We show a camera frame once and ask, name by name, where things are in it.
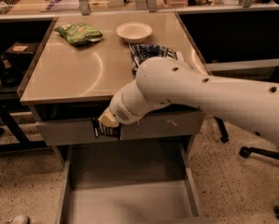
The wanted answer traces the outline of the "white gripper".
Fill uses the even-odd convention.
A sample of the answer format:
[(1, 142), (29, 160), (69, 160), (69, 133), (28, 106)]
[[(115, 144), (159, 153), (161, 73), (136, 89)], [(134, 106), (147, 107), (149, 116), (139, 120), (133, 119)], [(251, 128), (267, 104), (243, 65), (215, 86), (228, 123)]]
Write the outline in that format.
[(106, 127), (116, 128), (119, 124), (129, 125), (144, 117), (147, 113), (168, 106), (147, 99), (139, 90), (136, 81), (121, 88), (112, 98), (109, 107), (98, 118)]

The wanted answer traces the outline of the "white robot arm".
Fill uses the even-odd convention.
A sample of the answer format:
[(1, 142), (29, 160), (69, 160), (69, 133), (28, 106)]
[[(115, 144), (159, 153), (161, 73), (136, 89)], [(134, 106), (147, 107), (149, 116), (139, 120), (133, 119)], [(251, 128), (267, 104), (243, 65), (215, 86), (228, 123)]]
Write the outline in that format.
[(187, 105), (279, 146), (279, 83), (215, 77), (170, 58), (145, 60), (99, 121), (129, 125), (168, 105)]

